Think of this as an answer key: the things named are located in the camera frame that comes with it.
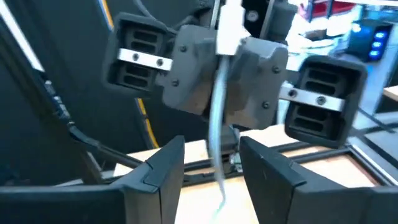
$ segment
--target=red object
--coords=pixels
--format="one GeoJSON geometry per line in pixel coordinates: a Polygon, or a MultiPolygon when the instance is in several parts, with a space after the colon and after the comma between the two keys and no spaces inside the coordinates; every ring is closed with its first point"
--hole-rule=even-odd
{"type": "MultiPolygon", "coordinates": [[[[298,14],[302,16],[304,19],[308,20],[310,18],[310,10],[308,3],[301,3],[298,6],[298,14]]],[[[347,3],[347,2],[338,2],[335,1],[333,3],[332,15],[337,13],[348,12],[354,8],[355,4],[347,3]]],[[[324,17],[326,16],[326,11],[328,9],[328,2],[327,1],[315,1],[314,3],[314,10],[312,18],[324,17]]]]}

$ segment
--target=gray cable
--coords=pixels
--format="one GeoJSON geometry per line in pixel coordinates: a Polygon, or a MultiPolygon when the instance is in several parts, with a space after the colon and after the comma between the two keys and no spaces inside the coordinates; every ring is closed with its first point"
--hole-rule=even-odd
{"type": "Polygon", "coordinates": [[[194,16],[187,16],[185,19],[181,20],[179,23],[175,24],[172,28],[174,30],[179,30],[181,28],[181,26],[184,26],[186,24],[191,24],[193,22],[195,22],[196,18],[194,16]]]}
{"type": "Polygon", "coordinates": [[[213,12],[211,13],[211,21],[210,21],[210,28],[212,29],[216,27],[218,19],[218,11],[220,10],[220,1],[221,0],[214,1],[213,12]]]}
{"type": "MultiPolygon", "coordinates": [[[[145,5],[142,3],[141,0],[134,0],[134,4],[138,7],[138,9],[147,17],[150,17],[153,20],[159,21],[158,19],[156,19],[149,11],[148,9],[145,7],[145,5]]],[[[173,28],[169,28],[167,27],[167,31],[169,31],[172,34],[177,34],[178,32],[173,29],[173,28]]]]}
{"type": "Polygon", "coordinates": [[[216,74],[216,80],[213,86],[213,94],[211,96],[211,107],[210,107],[210,121],[209,121],[209,151],[213,167],[215,168],[215,180],[217,181],[223,199],[215,213],[215,216],[224,207],[226,202],[226,194],[224,187],[224,170],[223,163],[221,160],[221,129],[223,126],[223,112],[226,97],[226,81],[229,70],[229,56],[222,56],[218,71],[216,74]]]}

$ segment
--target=silver metal plate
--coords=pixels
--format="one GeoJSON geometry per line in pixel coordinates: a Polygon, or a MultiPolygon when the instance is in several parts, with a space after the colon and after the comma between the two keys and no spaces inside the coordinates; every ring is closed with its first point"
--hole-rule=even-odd
{"type": "Polygon", "coordinates": [[[156,68],[159,70],[170,71],[173,60],[164,57],[158,57],[129,49],[119,49],[118,59],[131,62],[145,67],[156,68]]]}
{"type": "Polygon", "coordinates": [[[279,99],[303,103],[331,111],[342,111],[345,103],[345,100],[339,98],[287,86],[282,86],[280,89],[279,99]]]}

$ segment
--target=black cable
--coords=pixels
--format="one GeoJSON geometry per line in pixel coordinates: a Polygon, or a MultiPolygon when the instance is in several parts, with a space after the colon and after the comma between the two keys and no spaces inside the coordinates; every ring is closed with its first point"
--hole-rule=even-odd
{"type": "Polygon", "coordinates": [[[239,139],[240,139],[239,130],[238,130],[238,129],[235,129],[234,126],[233,126],[232,124],[229,125],[228,127],[229,127],[229,129],[231,130],[231,132],[232,132],[232,134],[233,134],[233,136],[234,136],[235,141],[236,141],[236,142],[239,142],[239,139]]]}
{"type": "Polygon", "coordinates": [[[104,159],[121,164],[129,168],[136,168],[142,164],[142,161],[135,159],[133,157],[127,156],[121,152],[115,151],[109,147],[102,145],[99,141],[88,137],[83,132],[81,132],[76,126],[71,125],[69,127],[69,132],[77,141],[83,142],[92,147],[92,149],[87,148],[92,154],[101,156],[104,159]]]}

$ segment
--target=blue led light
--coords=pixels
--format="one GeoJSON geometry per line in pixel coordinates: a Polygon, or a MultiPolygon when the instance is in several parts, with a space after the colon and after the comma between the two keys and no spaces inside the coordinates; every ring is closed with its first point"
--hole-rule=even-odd
{"type": "Polygon", "coordinates": [[[351,30],[353,32],[361,32],[361,26],[359,24],[353,24],[351,30]]]}
{"type": "Polygon", "coordinates": [[[386,37],[386,33],[385,33],[385,32],[377,32],[377,33],[374,35],[374,37],[377,38],[377,39],[383,39],[383,38],[386,37]]]}
{"type": "Polygon", "coordinates": [[[372,47],[374,47],[374,48],[379,48],[381,46],[382,46],[381,42],[373,42],[373,44],[372,44],[372,47]]]}
{"type": "Polygon", "coordinates": [[[369,53],[369,56],[372,58],[376,58],[377,56],[379,56],[380,52],[378,50],[372,50],[369,53]]]}

